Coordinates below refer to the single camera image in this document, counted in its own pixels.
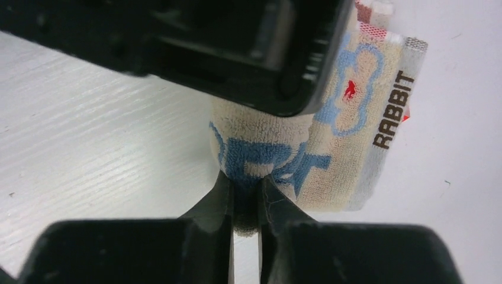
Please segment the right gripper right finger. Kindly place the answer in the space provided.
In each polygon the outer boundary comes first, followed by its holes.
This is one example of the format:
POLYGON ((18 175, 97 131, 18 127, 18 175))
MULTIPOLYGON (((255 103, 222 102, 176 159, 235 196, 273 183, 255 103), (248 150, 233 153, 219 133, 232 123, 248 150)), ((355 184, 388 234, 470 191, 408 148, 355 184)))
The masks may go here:
POLYGON ((261 283, 461 283, 444 242, 406 224, 320 222, 271 177, 257 187, 261 283))

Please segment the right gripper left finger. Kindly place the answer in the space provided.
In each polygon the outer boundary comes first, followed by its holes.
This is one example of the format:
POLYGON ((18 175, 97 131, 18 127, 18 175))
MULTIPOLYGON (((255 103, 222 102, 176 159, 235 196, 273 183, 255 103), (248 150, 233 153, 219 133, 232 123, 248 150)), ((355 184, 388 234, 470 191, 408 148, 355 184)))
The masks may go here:
POLYGON ((233 185, 224 173, 175 219, 47 227, 18 283, 233 283, 233 185))

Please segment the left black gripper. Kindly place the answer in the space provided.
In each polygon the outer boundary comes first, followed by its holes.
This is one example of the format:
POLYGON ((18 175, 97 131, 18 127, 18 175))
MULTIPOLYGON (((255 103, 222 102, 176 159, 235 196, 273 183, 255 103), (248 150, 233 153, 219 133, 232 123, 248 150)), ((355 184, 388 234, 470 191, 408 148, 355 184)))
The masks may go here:
POLYGON ((353 1, 1 2, 1 31, 277 117, 312 114, 353 1))

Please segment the rabbit print towel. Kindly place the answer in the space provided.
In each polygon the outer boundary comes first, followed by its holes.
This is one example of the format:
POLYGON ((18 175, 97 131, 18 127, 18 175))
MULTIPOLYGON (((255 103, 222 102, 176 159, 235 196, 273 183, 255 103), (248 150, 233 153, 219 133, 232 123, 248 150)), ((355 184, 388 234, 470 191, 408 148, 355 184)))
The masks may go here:
POLYGON ((315 114, 279 118, 213 98, 210 145, 233 180, 236 233, 257 230, 250 197, 271 175, 305 211, 356 211, 372 196, 428 45, 388 30, 390 1, 356 1, 315 114))

